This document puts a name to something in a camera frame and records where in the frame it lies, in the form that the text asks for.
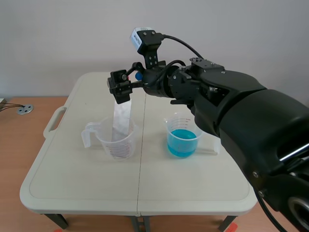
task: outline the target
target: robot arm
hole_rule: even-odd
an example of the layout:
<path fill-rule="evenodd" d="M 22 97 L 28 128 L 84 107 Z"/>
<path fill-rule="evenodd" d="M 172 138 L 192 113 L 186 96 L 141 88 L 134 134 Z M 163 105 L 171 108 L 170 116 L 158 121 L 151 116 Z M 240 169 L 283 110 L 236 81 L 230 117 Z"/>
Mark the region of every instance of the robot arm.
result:
<path fill-rule="evenodd" d="M 142 87 L 147 94 L 173 98 L 171 104 L 186 105 L 203 131 L 220 137 L 259 202 L 264 204 L 263 198 L 300 231 L 309 231 L 309 109 L 252 76 L 202 57 L 190 59 L 189 66 L 181 60 L 166 65 L 158 61 L 157 49 L 169 36 L 151 29 L 135 33 L 146 69 L 137 62 L 128 71 L 111 72 L 108 86 L 117 103 Z M 127 78 L 133 71 L 140 79 L 134 83 Z"/>

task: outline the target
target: metal bracket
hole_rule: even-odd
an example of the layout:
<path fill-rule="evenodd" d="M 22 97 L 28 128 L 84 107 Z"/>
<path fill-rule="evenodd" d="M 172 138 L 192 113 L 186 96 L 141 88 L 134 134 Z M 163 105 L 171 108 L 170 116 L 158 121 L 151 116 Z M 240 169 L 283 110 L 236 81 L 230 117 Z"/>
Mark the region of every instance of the metal bracket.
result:
<path fill-rule="evenodd" d="M 27 105 L 24 105 L 24 106 L 25 107 L 20 107 L 20 108 L 17 109 L 16 112 L 19 115 L 26 115 L 26 114 L 30 113 L 34 109 L 33 105 L 31 105 L 31 104 L 27 104 Z"/>

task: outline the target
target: red tape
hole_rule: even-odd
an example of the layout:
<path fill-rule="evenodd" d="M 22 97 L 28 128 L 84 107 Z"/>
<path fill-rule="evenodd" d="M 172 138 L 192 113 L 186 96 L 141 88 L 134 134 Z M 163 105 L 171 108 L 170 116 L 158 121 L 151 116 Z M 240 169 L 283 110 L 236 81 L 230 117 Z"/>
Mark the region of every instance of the red tape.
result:
<path fill-rule="evenodd" d="M 235 232 L 238 228 L 238 225 L 234 222 L 226 229 L 226 232 Z"/>

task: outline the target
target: white table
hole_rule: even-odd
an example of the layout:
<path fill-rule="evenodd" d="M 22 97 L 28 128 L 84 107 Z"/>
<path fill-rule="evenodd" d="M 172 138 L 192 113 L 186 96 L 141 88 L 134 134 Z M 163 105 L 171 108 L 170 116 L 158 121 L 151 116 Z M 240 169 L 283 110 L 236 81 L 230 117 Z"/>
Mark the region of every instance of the white table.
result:
<path fill-rule="evenodd" d="M 113 115 L 107 77 L 106 72 L 85 74 L 55 111 L 20 190 L 25 207 L 65 228 L 61 214 L 238 216 L 255 205 L 253 189 L 224 148 L 220 154 L 209 152 L 212 136 L 204 136 L 186 159 L 169 155 L 163 118 L 187 109 L 146 96 L 143 89 L 131 94 L 132 117 L 140 128 L 135 154 L 117 161 L 102 149 L 85 149 L 86 123 Z"/>

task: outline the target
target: black cable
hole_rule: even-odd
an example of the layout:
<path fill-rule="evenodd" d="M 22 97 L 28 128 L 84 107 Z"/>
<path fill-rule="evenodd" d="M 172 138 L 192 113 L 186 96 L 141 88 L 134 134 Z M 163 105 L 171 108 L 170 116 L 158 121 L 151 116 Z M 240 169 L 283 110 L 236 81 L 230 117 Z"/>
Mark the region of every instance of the black cable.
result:
<path fill-rule="evenodd" d="M 258 192 L 256 190 L 254 190 L 257 201 L 260 203 L 262 210 L 264 211 L 264 213 L 266 214 L 266 216 L 268 217 L 268 219 L 271 221 L 271 223 L 278 229 L 278 231 L 280 232 L 287 232 L 282 225 L 280 225 L 280 223 L 277 222 L 277 220 L 274 218 L 274 216 L 271 214 L 271 212 L 268 210 L 267 206 L 265 205 L 263 199 L 260 197 L 260 195 L 258 194 Z"/>
<path fill-rule="evenodd" d="M 193 47 L 191 47 L 189 44 L 185 43 L 184 41 L 176 38 L 176 37 L 173 37 L 173 36 L 170 36 L 170 35 L 163 35 L 163 38 L 164 39 L 170 39 L 170 40 L 174 40 L 174 41 L 177 41 L 179 43 L 181 43 L 182 45 L 186 46 L 187 48 L 189 48 L 195 55 L 197 55 L 198 57 L 204 59 L 200 53 L 198 53 Z"/>
<path fill-rule="evenodd" d="M 19 105 L 4 106 L 4 107 L 0 108 L 0 112 L 3 111 L 3 110 L 7 110 L 7 109 L 10 109 L 10 108 L 16 108 L 16 107 L 21 107 L 21 106 L 19 106 Z"/>
<path fill-rule="evenodd" d="M 155 79 L 152 80 L 151 82 L 149 82 L 149 83 L 146 85 L 146 87 L 150 87 L 150 86 L 152 86 L 154 83 L 156 83 L 156 81 L 160 79 L 160 77 L 162 76 L 162 74 L 164 74 L 164 73 L 167 71 L 167 69 L 169 69 L 173 64 L 177 64 L 177 63 L 180 64 L 180 65 L 185 66 L 185 63 L 184 63 L 183 61 L 181 61 L 181 60 L 179 60 L 179 59 L 173 60 L 173 61 L 170 62 L 167 66 L 165 66 L 165 68 L 162 69 L 162 70 L 157 74 L 157 76 L 155 77 Z"/>
<path fill-rule="evenodd" d="M 24 105 L 15 104 L 15 103 L 1 103 L 1 104 L 4 104 L 4 105 L 18 105 L 18 106 L 20 106 L 20 107 L 25 107 Z"/>

